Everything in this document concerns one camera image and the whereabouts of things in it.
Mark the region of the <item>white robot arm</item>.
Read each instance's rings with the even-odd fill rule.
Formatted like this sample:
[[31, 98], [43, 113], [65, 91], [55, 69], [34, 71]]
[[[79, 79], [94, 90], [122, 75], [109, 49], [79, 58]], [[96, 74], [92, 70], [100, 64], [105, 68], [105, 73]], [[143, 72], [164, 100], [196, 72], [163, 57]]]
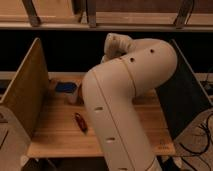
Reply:
[[84, 76], [82, 93], [110, 171], [162, 171], [133, 99], [164, 84], [176, 67], [166, 41], [107, 35], [102, 61]]

